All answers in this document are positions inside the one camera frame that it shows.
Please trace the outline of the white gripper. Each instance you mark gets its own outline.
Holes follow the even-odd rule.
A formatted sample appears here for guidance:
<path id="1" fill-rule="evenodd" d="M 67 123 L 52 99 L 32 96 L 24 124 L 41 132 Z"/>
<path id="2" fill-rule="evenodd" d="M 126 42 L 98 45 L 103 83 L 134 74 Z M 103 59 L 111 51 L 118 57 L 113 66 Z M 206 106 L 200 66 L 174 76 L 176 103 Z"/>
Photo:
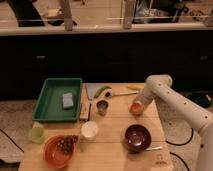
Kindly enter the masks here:
<path id="1" fill-rule="evenodd" d="M 133 102 L 139 102 L 142 104 L 142 112 L 148 107 L 148 105 L 153 101 L 155 95 L 154 93 L 144 88 L 143 90 L 140 90 L 138 95 L 135 97 Z"/>

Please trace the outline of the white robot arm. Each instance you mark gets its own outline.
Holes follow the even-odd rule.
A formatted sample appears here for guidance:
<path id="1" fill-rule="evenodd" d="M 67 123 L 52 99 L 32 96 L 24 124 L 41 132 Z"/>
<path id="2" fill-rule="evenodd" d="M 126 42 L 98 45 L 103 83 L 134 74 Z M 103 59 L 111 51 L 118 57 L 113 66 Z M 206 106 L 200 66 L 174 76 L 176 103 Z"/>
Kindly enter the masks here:
<path id="1" fill-rule="evenodd" d="M 130 112 L 140 115 L 156 96 L 160 97 L 178 111 L 201 137 L 196 171 L 213 171 L 213 113 L 174 91 L 172 83 L 170 75 L 148 76 L 145 86 L 132 101 Z"/>

